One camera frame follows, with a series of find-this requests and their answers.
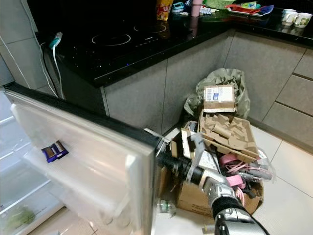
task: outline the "refrigerator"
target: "refrigerator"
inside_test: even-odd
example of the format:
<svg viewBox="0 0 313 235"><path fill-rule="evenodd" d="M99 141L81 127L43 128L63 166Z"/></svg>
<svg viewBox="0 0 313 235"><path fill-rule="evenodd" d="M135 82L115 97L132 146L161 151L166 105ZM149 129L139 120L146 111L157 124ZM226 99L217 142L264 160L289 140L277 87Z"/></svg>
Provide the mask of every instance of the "refrigerator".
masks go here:
<svg viewBox="0 0 313 235"><path fill-rule="evenodd" d="M160 137L15 82L4 87L4 94L31 143L22 162L38 174L36 179L45 176L43 193L29 203L48 207L57 198L108 235L151 233L159 174L156 157L164 146ZM56 141L68 154L48 163L42 149ZM21 202L22 209L15 213L35 213L27 205ZM7 223L5 218L0 217L1 224Z"/></svg>

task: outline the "mug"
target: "mug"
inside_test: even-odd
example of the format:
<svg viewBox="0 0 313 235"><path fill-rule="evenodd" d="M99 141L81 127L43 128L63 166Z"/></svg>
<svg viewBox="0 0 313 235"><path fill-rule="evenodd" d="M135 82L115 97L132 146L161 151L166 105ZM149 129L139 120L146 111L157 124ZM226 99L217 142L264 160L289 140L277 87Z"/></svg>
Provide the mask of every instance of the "mug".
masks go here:
<svg viewBox="0 0 313 235"><path fill-rule="evenodd" d="M286 8L286 9L284 9L284 10L283 10L283 15L282 15L282 18L284 18L284 16L285 16L285 14L286 14L286 12L287 12L287 11L297 12L296 10L293 10L293 9L287 9L287 8Z"/></svg>
<svg viewBox="0 0 313 235"><path fill-rule="evenodd" d="M283 19L282 19L282 24L286 26L290 26L293 24L294 19L298 16L297 12L294 11L286 11Z"/></svg>
<svg viewBox="0 0 313 235"><path fill-rule="evenodd" d="M312 14L301 12L294 18L294 26L304 28L309 23Z"/></svg>

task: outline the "cooktop burner ring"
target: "cooktop burner ring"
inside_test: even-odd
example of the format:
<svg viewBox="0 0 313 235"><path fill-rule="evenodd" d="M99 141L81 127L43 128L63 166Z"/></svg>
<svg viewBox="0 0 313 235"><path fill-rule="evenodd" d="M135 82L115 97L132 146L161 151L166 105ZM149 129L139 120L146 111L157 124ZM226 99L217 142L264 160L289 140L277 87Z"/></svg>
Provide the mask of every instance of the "cooktop burner ring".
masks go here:
<svg viewBox="0 0 313 235"><path fill-rule="evenodd" d="M110 43L101 43L101 41L100 42L97 42L95 39L98 37L98 36L103 36L104 34L103 33L100 33L100 34L98 34L98 35L96 35L96 36L94 36L93 38L92 38L92 43L94 43L94 44L100 44L100 45L103 45L103 46L107 46L107 47L113 47L113 46L120 46L120 45L123 45L123 44L126 44L126 43L128 43L130 40L131 40L131 37L128 35L128 34L123 34L123 35L119 35L119 36L116 36L116 37L111 37L111 38L109 38L109 39L115 39L115 38L118 38L118 37L125 37L125 39L123 40L123 42L121 42L121 43L117 43L117 44L114 44L114 43L112 43L112 44L110 44Z"/></svg>
<svg viewBox="0 0 313 235"><path fill-rule="evenodd" d="M166 27L165 25L160 24L159 26L162 26L162 29L160 29L160 31L156 31L156 32L145 32L145 33L161 33L161 32L164 32L164 31L167 29L167 27ZM134 30L137 31L137 32L140 32L140 30L138 30L138 29L136 28L136 25L134 26Z"/></svg>

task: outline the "black countertop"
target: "black countertop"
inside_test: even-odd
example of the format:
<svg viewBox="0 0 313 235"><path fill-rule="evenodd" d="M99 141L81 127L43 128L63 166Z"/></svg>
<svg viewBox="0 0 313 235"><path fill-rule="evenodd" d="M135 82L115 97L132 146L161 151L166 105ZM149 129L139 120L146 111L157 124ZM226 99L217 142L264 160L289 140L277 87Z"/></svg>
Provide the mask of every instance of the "black countertop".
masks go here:
<svg viewBox="0 0 313 235"><path fill-rule="evenodd" d="M57 47L61 63L94 87L108 86L188 48L220 35L231 28L313 47L313 22L306 28L281 25L281 10L259 17L229 14L219 11L211 16L172 16L169 30L156 41L128 51L126 55L110 57L83 39L63 37Z"/></svg>

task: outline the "green plastic bag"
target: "green plastic bag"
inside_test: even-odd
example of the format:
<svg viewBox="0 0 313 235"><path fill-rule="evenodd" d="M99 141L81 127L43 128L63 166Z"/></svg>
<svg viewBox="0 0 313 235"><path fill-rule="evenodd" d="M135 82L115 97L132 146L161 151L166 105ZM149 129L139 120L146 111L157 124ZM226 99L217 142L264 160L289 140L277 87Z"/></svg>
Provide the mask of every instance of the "green plastic bag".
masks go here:
<svg viewBox="0 0 313 235"><path fill-rule="evenodd" d="M218 69L211 72L196 87L196 93L191 94L184 105L187 113L198 119L199 107L203 105L203 90L207 86L233 85L235 91L236 117L246 119L250 111L250 99L245 85L245 74L236 69Z"/></svg>

